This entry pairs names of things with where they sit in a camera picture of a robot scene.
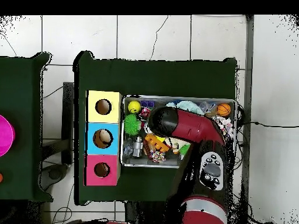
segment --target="metal tray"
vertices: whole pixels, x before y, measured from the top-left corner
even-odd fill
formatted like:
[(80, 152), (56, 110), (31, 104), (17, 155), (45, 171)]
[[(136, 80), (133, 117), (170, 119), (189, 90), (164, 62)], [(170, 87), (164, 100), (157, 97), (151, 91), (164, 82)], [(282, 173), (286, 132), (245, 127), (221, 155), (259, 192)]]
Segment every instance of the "metal tray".
[[(126, 116), (130, 112), (128, 111), (128, 103), (132, 100), (136, 100), (138, 102), (148, 100), (148, 101), (154, 101), (155, 107), (158, 106), (165, 106), (167, 103), (175, 101), (175, 100), (189, 100), (191, 102), (196, 103), (199, 105), (201, 102), (213, 102), (215, 104), (217, 103), (227, 103), (231, 106), (231, 113), (229, 114), (229, 118), (232, 121), (232, 124), (234, 126), (234, 144), (233, 149), (235, 151), (236, 147), (236, 126), (237, 126), (237, 103), (235, 100), (230, 99), (214, 99), (214, 98), (192, 98), (192, 97), (170, 97), (170, 96), (146, 96), (146, 95), (140, 95), (140, 96), (134, 96), (134, 95), (126, 95), (123, 97), (122, 100), (122, 116)], [(144, 137), (146, 136), (146, 133), (143, 129), (140, 130), (140, 133), (138, 134), (142, 137), (142, 140), (144, 140)], [(123, 166), (127, 167), (161, 167), (161, 168), (173, 168), (177, 169), (181, 163), (181, 159), (179, 158), (179, 155), (175, 155), (172, 152), (168, 151), (165, 154), (166, 161), (163, 163), (155, 163), (150, 160), (148, 160), (147, 156), (142, 152), (141, 157), (131, 157), (129, 159), (125, 159), (123, 156), (123, 144), (124, 141), (129, 136), (124, 133), (124, 125), (123, 125), (123, 119), (121, 124), (121, 144), (120, 144), (120, 161)]]

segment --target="green toy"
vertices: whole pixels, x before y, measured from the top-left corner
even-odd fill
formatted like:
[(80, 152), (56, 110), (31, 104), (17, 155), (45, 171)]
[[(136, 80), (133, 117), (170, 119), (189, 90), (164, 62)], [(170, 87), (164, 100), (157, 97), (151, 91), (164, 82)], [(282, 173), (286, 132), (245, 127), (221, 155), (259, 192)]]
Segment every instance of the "green toy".
[(185, 144), (184, 146), (182, 146), (180, 149), (180, 154), (185, 155), (187, 153), (189, 147), (190, 147), (190, 144)]
[(124, 118), (124, 132), (130, 136), (135, 136), (141, 129), (141, 121), (137, 120), (135, 114), (126, 115)]

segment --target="circular hole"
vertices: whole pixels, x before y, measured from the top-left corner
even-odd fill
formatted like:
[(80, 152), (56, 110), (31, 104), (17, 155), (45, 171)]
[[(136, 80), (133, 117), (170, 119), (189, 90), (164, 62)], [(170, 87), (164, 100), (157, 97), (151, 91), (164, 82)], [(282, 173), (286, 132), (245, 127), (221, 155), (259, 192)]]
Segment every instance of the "circular hole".
[(111, 112), (111, 103), (106, 100), (102, 99), (96, 102), (96, 112), (100, 115), (107, 115)]
[(99, 129), (93, 135), (93, 143), (100, 149), (108, 148), (112, 141), (112, 134), (107, 129)]
[(101, 178), (106, 177), (110, 173), (110, 167), (105, 162), (95, 165), (95, 174)]

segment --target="table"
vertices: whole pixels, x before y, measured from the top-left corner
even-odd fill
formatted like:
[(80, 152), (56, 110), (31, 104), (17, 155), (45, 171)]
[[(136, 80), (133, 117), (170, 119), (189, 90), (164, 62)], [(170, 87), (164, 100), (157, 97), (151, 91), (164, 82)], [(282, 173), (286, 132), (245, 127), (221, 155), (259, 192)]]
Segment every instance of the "table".
[(96, 60), (82, 51), (74, 61), (75, 72), (75, 203), (92, 201), (165, 201), (176, 169), (122, 167), (117, 186), (84, 186), (86, 90), (120, 92), (122, 95), (156, 95), (235, 99), (234, 58), (219, 61)]
[(0, 57), (0, 114), (15, 128), (16, 139), (0, 157), (0, 199), (52, 201), (39, 187), (41, 165), (40, 75), (50, 54), (33, 58)]

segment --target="basketball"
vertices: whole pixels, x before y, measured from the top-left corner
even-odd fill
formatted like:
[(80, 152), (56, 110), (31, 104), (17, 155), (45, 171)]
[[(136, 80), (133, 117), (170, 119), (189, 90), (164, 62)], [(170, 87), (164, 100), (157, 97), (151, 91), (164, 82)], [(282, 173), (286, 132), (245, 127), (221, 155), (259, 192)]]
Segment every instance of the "basketball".
[(229, 104), (223, 103), (218, 105), (217, 107), (217, 113), (218, 115), (225, 117), (231, 113), (231, 107)]

